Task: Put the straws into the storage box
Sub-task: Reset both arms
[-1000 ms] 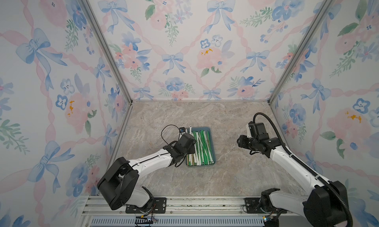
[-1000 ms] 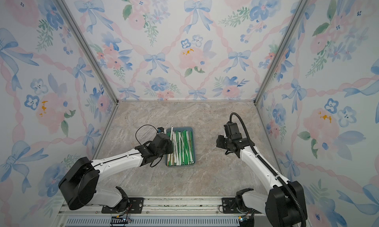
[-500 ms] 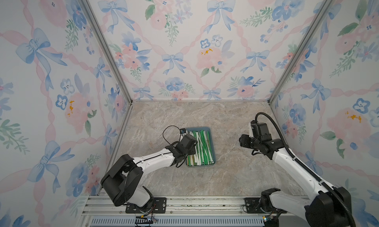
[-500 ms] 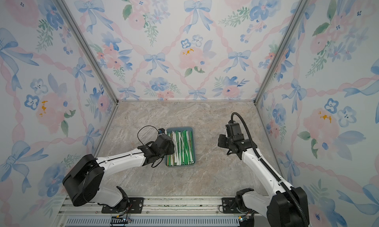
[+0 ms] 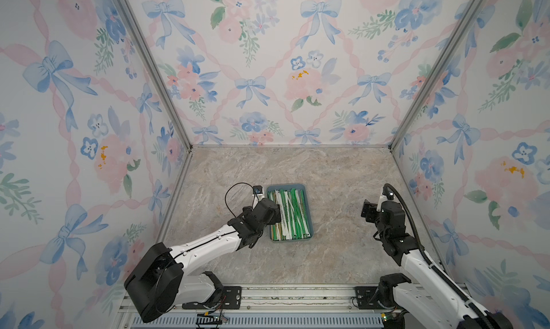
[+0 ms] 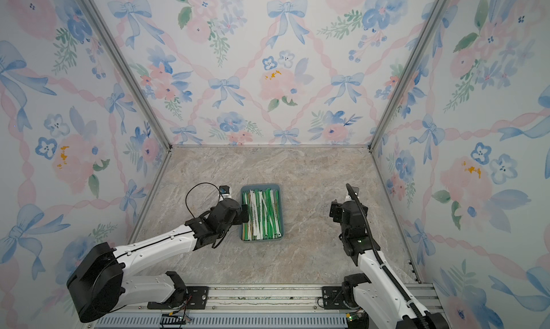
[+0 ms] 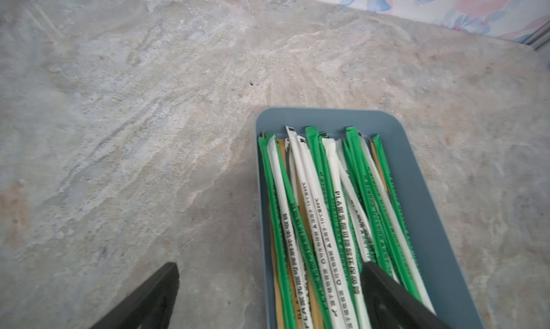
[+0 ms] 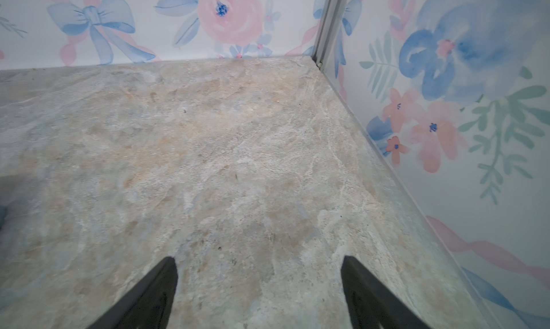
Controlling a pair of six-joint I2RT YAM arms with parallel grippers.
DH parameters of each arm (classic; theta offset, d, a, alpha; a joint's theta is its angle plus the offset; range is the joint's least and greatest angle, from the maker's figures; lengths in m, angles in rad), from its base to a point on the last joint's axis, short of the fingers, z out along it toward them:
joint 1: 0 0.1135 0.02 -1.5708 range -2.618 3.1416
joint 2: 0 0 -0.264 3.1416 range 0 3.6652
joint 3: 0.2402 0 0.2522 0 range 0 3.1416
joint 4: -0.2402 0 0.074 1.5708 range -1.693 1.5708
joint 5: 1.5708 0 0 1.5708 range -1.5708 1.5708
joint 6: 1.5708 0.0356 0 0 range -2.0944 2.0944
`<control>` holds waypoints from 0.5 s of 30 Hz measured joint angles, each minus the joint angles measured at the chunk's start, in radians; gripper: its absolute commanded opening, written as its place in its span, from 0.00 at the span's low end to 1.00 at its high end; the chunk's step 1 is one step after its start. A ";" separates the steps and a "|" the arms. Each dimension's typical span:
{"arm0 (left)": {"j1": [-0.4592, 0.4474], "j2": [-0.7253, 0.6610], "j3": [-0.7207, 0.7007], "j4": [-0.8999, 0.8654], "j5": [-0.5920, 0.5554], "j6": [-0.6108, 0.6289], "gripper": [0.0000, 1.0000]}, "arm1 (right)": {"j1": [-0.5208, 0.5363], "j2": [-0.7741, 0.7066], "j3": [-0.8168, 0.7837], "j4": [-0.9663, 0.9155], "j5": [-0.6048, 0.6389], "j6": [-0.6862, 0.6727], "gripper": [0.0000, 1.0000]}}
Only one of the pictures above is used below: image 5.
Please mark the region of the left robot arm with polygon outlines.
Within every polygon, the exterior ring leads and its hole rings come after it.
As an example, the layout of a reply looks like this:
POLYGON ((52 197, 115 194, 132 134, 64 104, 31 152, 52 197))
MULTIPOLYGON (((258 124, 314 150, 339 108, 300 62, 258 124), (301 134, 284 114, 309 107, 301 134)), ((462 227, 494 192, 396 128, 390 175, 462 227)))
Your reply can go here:
POLYGON ((167 247, 157 243, 142 257, 124 287, 143 323, 150 323, 173 306, 197 304, 212 308, 221 302, 224 286, 209 271, 194 275, 218 257, 252 248, 266 228, 281 221, 280 207, 263 199, 207 236, 167 247))

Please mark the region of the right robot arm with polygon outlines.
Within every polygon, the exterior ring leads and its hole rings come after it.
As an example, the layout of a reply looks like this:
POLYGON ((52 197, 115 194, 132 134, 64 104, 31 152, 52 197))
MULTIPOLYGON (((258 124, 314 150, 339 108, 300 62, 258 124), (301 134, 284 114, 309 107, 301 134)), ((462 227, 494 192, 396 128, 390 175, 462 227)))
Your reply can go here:
POLYGON ((403 269, 384 275, 369 296, 357 295, 357 304, 404 310, 425 328, 512 328, 503 313, 492 313, 463 291, 407 233, 402 204, 382 197, 364 201, 361 217, 374 224, 375 240, 403 269))

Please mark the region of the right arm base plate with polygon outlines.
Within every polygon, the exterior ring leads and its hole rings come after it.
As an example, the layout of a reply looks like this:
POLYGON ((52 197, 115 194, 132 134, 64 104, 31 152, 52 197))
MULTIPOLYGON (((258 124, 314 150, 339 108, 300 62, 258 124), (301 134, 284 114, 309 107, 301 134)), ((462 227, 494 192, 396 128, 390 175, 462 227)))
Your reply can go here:
POLYGON ((378 286, 353 287, 353 305, 360 310, 403 310, 389 295, 382 294, 378 286))

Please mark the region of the blue plastic storage tray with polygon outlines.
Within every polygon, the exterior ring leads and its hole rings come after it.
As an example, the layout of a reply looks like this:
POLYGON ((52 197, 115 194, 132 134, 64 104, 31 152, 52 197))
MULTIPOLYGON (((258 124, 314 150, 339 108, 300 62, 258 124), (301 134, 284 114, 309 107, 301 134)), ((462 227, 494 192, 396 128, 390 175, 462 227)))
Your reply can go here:
POLYGON ((267 187, 266 197, 279 205, 281 222, 269 229, 275 243, 311 240, 314 236, 306 187, 303 184, 276 184, 267 187))

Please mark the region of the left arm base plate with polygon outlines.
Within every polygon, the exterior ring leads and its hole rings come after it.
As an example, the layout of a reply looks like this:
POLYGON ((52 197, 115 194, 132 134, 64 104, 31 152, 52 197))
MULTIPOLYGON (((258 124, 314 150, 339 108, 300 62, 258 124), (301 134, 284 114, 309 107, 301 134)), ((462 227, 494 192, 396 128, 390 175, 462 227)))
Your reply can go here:
POLYGON ((223 286, 221 289, 216 289, 203 303, 184 303, 181 307, 183 310, 215 310, 220 308, 224 310, 239 310, 241 299, 241 286, 223 286))

